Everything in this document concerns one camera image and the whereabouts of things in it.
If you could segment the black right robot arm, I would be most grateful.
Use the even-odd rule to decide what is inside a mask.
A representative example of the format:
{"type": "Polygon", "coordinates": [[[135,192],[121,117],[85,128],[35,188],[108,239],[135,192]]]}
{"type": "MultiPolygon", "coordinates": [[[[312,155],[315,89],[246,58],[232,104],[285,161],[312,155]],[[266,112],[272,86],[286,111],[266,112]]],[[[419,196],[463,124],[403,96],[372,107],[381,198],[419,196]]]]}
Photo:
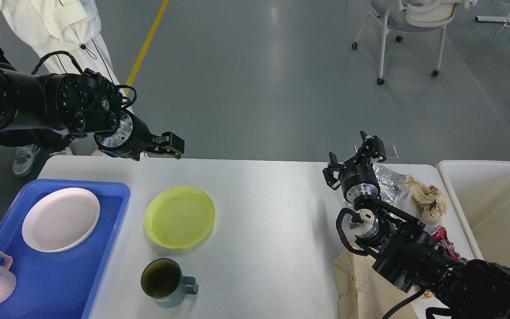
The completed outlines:
{"type": "Polygon", "coordinates": [[[425,316],[452,319],[510,319],[510,268],[482,259],[461,262],[445,253],[425,228],[425,223],[381,198],[374,162],[386,153],[377,136],[360,132],[362,145],[340,163],[334,153],[323,169],[326,184],[342,189],[344,200],[336,230],[346,250],[375,259],[372,268],[403,292],[419,291],[392,307],[384,318],[427,291],[444,307],[428,307],[425,316]]]}

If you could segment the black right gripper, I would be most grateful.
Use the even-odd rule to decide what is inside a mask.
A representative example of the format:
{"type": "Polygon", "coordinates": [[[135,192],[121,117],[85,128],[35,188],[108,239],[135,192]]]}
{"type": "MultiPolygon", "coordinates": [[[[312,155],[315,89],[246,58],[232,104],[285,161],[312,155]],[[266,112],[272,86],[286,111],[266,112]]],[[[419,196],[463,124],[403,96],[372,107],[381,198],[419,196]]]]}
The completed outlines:
{"type": "Polygon", "coordinates": [[[378,136],[368,135],[365,131],[359,133],[362,145],[355,155],[356,165],[339,163],[337,156],[328,152],[328,164],[322,170],[327,186],[333,190],[338,190],[341,186],[344,200],[350,204],[354,204],[360,196],[380,196],[380,186],[372,164],[388,159],[384,143],[378,136]],[[339,173],[339,178],[334,176],[335,172],[339,173]]]}

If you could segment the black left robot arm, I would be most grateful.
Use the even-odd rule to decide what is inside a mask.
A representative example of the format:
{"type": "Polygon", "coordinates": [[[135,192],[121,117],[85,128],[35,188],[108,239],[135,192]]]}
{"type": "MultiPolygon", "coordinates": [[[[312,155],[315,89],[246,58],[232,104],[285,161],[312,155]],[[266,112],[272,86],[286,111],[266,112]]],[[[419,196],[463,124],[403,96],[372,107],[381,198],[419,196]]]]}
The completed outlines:
{"type": "Polygon", "coordinates": [[[100,73],[82,70],[77,74],[37,75],[14,70],[0,63],[0,132],[49,129],[75,139],[94,135],[97,148],[113,158],[139,161],[140,154],[168,155],[180,159],[185,142],[175,133],[157,136],[129,107],[136,95],[126,97],[100,73]]]}

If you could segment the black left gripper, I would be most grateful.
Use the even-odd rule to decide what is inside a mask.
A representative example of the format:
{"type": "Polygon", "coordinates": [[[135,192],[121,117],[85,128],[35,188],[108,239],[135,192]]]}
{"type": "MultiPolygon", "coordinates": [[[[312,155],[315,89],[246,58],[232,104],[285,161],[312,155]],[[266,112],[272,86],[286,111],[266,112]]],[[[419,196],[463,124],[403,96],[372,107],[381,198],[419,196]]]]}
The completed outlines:
{"type": "Polygon", "coordinates": [[[182,158],[185,141],[172,132],[161,136],[150,133],[147,125],[129,111],[120,112],[120,125],[111,135],[96,135],[97,149],[109,157],[140,160],[141,153],[148,156],[182,158]]]}

